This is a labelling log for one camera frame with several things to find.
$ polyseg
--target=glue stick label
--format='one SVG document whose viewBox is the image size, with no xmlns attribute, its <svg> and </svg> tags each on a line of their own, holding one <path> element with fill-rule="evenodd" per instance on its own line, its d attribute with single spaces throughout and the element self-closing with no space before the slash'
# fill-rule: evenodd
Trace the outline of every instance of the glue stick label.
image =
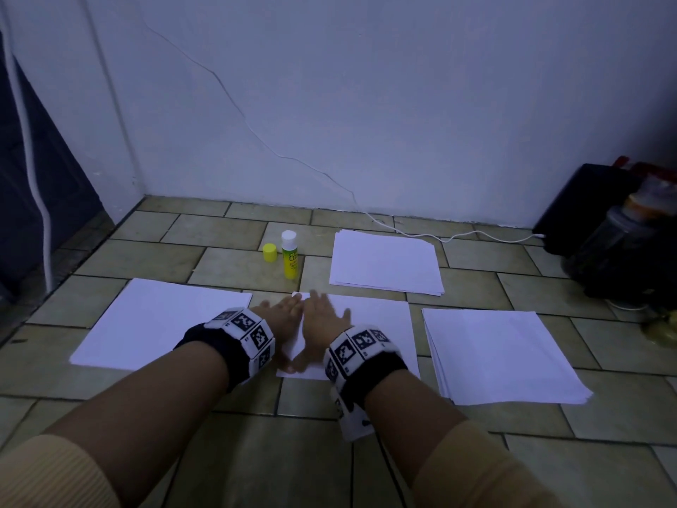
<svg viewBox="0 0 677 508">
<path fill-rule="evenodd" d="M 282 259 L 284 262 L 284 277 L 293 280 L 297 274 L 297 249 L 286 250 L 282 249 Z"/>
</svg>

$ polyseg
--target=hand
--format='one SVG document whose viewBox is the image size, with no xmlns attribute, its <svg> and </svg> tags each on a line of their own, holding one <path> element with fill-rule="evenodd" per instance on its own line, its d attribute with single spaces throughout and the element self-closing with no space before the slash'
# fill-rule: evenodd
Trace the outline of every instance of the hand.
<svg viewBox="0 0 677 508">
<path fill-rule="evenodd" d="M 339 317 L 326 294 L 320 296 L 311 290 L 310 297 L 303 302 L 305 348 L 292 360 L 289 372 L 302 372 L 310 363 L 322 362 L 329 344 L 351 327 L 350 308 Z"/>
<path fill-rule="evenodd" d="M 282 352 L 282 345 L 296 337 L 299 332 L 303 305 L 299 293 L 293 297 L 287 296 L 277 305 L 270 306 L 269 301 L 261 301 L 259 306 L 251 308 L 252 312 L 266 320 L 275 336 L 275 357 L 278 367 L 289 367 L 289 359 Z"/>
</svg>

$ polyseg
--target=person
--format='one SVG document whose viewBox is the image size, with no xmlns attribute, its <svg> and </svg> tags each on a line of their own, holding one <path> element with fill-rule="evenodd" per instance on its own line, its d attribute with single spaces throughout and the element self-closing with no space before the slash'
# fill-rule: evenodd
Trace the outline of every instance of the person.
<svg viewBox="0 0 677 508">
<path fill-rule="evenodd" d="M 314 290 L 305 301 L 300 295 L 275 306 L 264 301 L 251 312 L 265 320 L 278 350 L 297 334 L 304 315 L 305 349 L 292 361 L 277 353 L 287 370 L 303 370 L 325 356 L 343 353 L 327 350 L 353 326 L 349 311 L 339 317 L 327 296 Z M 242 368 L 200 333 L 204 329 L 191 328 L 172 352 L 4 455 L 0 506 L 139 505 L 232 389 L 231 383 L 241 379 Z M 388 341 L 380 332 L 370 334 Z M 378 356 L 381 373 L 369 365 L 377 363 Z M 341 395 L 347 399 L 350 388 L 352 400 L 346 403 L 355 402 L 368 414 L 411 486 L 417 507 L 561 506 L 526 466 L 402 364 L 395 354 L 385 352 L 366 360 L 358 371 L 370 373 L 360 376 L 359 385 L 350 383 L 357 375 L 353 373 Z"/>
</svg>

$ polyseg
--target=yellow cap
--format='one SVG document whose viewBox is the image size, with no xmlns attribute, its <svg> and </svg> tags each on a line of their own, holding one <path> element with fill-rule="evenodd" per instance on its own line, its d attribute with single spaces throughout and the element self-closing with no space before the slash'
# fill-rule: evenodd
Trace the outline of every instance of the yellow cap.
<svg viewBox="0 0 677 508">
<path fill-rule="evenodd" d="M 275 262 L 277 260 L 277 246 L 275 244 L 269 242 L 263 245 L 263 260 L 266 262 Z"/>
</svg>

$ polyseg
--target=paper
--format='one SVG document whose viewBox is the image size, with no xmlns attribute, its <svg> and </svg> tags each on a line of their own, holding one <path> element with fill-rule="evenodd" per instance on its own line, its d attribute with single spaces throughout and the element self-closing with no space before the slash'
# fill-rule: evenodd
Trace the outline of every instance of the paper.
<svg viewBox="0 0 677 508">
<path fill-rule="evenodd" d="M 455 404 L 583 404 L 592 395 L 535 312 L 422 313 L 440 394 Z"/>
<path fill-rule="evenodd" d="M 421 239 L 341 230 L 334 238 L 332 285 L 444 294 L 435 247 Z"/>
<path fill-rule="evenodd" d="M 72 354 L 71 364 L 137 370 L 174 349 L 183 334 L 252 295 L 134 278 Z"/>
<path fill-rule="evenodd" d="M 303 298 L 310 296 L 306 292 Z M 416 344 L 414 344 L 414 331 L 411 329 L 411 315 L 409 312 L 409 303 L 406 301 L 391 301 L 389 299 L 375 299 L 371 297 L 338 296 L 329 294 L 329 301 L 334 305 L 336 314 L 339 317 L 343 315 L 346 308 L 351 309 L 351 322 L 356 326 L 358 324 L 374 324 L 378 326 L 385 335 L 396 344 L 402 353 L 402 359 L 407 364 L 412 374 L 419 375 L 419 361 L 416 358 Z M 294 358 L 305 347 L 303 339 L 303 321 L 296 339 L 287 342 L 283 351 L 289 358 Z M 326 380 L 324 366 L 321 364 L 311 364 L 302 373 L 289 374 L 282 370 L 277 372 L 278 376 L 284 378 L 305 378 Z"/>
</svg>

